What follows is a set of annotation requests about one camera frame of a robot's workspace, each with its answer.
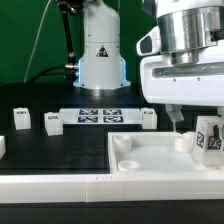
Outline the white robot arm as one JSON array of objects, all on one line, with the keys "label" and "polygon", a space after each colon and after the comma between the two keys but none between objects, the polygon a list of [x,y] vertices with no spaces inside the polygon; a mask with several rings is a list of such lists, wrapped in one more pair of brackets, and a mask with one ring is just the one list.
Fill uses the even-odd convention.
[{"label": "white robot arm", "polygon": [[[173,120],[183,105],[215,106],[224,117],[224,0],[142,0],[156,19],[136,44],[145,99],[164,104]],[[119,52],[118,16],[102,0],[84,9],[83,57],[75,86],[91,95],[130,82]]]}]

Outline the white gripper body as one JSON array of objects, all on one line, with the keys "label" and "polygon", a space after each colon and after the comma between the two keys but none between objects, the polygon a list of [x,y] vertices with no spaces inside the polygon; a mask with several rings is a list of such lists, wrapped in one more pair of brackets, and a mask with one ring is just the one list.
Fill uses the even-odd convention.
[{"label": "white gripper body", "polygon": [[140,79],[147,102],[174,105],[224,106],[224,39],[199,50],[196,64],[174,66],[161,49],[159,27],[136,44],[143,56]]}]

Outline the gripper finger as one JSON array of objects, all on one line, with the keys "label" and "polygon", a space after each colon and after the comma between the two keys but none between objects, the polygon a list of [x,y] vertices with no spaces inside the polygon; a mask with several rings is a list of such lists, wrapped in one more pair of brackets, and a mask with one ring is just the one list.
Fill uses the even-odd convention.
[{"label": "gripper finger", "polygon": [[176,104],[166,104],[165,110],[173,124],[173,131],[177,131],[177,123],[184,120],[181,112],[182,106]]},{"label": "gripper finger", "polygon": [[221,140],[221,147],[224,147],[224,106],[218,106],[217,113],[219,115],[218,137]]}]

